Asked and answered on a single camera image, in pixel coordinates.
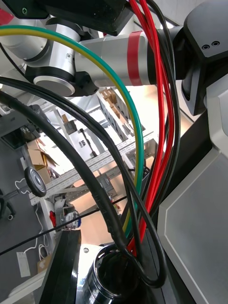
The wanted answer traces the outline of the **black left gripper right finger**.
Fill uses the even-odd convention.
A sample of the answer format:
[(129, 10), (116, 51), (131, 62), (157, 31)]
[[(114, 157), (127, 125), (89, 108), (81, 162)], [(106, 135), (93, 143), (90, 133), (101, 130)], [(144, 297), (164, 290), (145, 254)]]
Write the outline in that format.
[[(152, 237), (147, 230), (143, 239), (143, 268), (148, 277), (155, 280), (159, 273), (159, 262)], [(146, 287), (147, 304), (190, 304), (191, 295), (168, 257), (167, 277), (161, 288)]]

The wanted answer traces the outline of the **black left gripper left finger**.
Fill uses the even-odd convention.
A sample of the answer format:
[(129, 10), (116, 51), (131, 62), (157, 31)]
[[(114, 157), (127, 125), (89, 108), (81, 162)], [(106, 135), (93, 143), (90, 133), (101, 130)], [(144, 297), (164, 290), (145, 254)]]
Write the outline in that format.
[(80, 230), (62, 231), (41, 286), (40, 304), (76, 302), (80, 248)]

